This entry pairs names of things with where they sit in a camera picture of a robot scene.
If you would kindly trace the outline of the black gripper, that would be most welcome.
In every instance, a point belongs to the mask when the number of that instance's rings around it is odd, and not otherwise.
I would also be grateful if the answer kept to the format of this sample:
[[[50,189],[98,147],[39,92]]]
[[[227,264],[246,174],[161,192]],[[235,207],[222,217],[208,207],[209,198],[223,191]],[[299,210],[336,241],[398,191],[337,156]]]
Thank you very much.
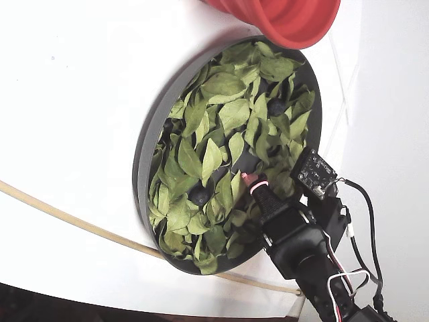
[[[291,199],[281,200],[267,176],[242,173],[249,194],[261,211],[259,222],[265,248],[286,280],[326,280],[331,273],[323,230],[309,208]]]

